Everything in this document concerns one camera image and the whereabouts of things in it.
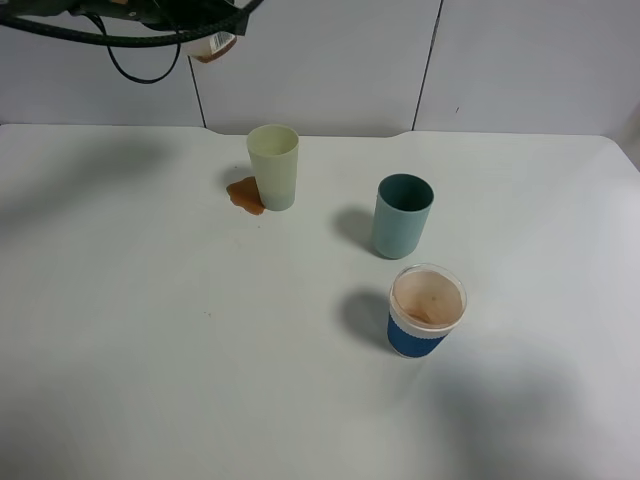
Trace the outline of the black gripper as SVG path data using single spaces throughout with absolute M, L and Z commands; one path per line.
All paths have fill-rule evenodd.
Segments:
M 213 25 L 238 13 L 234 1 L 131 0 L 76 1 L 74 15 L 85 16 L 106 34 L 106 20 L 122 20 L 161 33 L 193 31 Z

